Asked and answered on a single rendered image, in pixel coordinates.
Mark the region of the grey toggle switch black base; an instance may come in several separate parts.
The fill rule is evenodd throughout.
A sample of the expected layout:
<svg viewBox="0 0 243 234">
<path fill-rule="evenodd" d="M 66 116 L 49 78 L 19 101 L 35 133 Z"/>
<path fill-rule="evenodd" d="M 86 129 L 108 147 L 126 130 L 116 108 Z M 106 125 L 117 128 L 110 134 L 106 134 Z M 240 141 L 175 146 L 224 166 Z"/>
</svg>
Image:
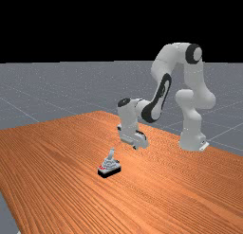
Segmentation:
<svg viewBox="0 0 243 234">
<path fill-rule="evenodd" d="M 102 164 L 98 167 L 98 175 L 102 178 L 107 178 L 115 173 L 118 173 L 122 170 L 122 166 L 119 160 L 114 158 L 115 149 L 111 148 L 108 156 L 104 159 Z"/>
</svg>

